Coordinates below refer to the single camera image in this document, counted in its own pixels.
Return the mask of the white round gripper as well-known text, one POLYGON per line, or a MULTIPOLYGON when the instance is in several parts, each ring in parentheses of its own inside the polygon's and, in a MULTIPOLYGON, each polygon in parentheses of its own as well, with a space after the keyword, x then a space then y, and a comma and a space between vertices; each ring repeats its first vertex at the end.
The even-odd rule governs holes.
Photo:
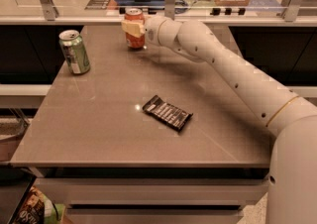
POLYGON ((141 20, 121 22, 122 30, 136 38, 145 35, 149 44, 166 47, 171 50, 179 46, 177 35, 181 24, 168 17, 154 16, 146 20, 145 24, 141 20))

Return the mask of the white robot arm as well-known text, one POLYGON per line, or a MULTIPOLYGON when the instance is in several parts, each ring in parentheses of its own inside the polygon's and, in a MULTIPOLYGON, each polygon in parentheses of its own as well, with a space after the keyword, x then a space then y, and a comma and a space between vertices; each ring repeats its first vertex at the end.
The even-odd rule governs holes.
POLYGON ((317 107, 228 50, 199 21, 154 16, 121 26, 150 44, 207 62, 275 135, 265 224, 317 224, 317 107))

